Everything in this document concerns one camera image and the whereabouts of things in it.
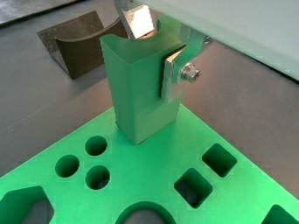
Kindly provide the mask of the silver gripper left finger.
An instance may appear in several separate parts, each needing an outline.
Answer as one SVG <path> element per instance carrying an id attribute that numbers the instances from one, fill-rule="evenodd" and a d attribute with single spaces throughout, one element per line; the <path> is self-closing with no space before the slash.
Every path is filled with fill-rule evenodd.
<path id="1" fill-rule="evenodd" d="M 154 30 L 150 11 L 137 0 L 113 0 L 116 12 L 130 39 L 138 39 Z"/>

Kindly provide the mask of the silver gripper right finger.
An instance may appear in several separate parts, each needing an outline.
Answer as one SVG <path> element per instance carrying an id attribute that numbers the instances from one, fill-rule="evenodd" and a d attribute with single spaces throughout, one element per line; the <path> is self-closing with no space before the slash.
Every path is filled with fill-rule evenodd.
<path id="1" fill-rule="evenodd" d="M 165 58 L 162 68 L 161 99 L 169 103 L 181 93 L 185 81 L 193 83 L 201 70 L 193 60 L 210 42 L 210 37 L 181 24 L 178 39 L 182 46 Z"/>

